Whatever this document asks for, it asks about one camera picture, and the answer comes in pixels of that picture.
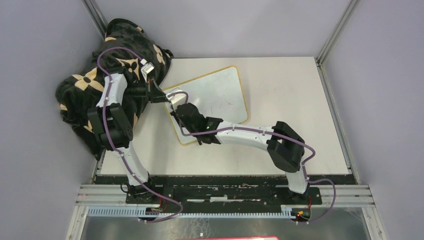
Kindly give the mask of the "yellow framed whiteboard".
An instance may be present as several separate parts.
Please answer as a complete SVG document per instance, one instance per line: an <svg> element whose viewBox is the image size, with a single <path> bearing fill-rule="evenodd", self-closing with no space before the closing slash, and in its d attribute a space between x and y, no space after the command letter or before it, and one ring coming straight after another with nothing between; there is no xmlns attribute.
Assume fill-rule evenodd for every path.
<svg viewBox="0 0 424 240"><path fill-rule="evenodd" d="M247 101L238 68L225 68L167 87L166 94L184 91L188 101L205 117L242 124L249 119Z"/></svg>

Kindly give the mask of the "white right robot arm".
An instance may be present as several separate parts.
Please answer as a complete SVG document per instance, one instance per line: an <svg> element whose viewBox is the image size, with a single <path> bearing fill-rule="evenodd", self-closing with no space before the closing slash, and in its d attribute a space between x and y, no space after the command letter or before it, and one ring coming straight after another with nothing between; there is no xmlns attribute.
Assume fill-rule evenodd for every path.
<svg viewBox="0 0 424 240"><path fill-rule="evenodd" d="M301 204L309 198L309 184L302 165L307 146L287 123L277 121L274 126L245 126L204 116L192 103L172 105L170 109L182 136L194 137L200 145L235 144L265 151L273 164L285 172L290 200Z"/></svg>

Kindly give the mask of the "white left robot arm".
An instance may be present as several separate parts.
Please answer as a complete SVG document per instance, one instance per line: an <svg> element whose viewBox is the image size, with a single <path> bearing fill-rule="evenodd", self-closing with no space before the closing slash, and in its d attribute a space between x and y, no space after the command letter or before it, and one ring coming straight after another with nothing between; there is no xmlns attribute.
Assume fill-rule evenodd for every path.
<svg viewBox="0 0 424 240"><path fill-rule="evenodd" d="M128 81L124 69L104 78L104 91L95 107L88 110L87 116L97 143L111 151L119 160L128 178L125 193L139 197L149 204L156 200L158 191L149 185L149 172L143 167L133 146L133 125L122 106Z"/></svg>

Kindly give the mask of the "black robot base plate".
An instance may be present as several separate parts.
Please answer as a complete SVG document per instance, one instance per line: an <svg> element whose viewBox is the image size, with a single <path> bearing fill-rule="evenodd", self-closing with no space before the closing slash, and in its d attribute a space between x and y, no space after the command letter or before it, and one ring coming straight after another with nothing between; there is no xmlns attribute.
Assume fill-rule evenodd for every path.
<svg viewBox="0 0 424 240"><path fill-rule="evenodd" d="M145 197L126 194L125 176L97 176L96 185L112 185L125 194L127 204L152 204L154 210L174 213L275 213L283 206L322 205L324 192L318 184L308 186L304 194L289 190L285 176L165 176L151 178L148 187L165 196L148 192Z"/></svg>

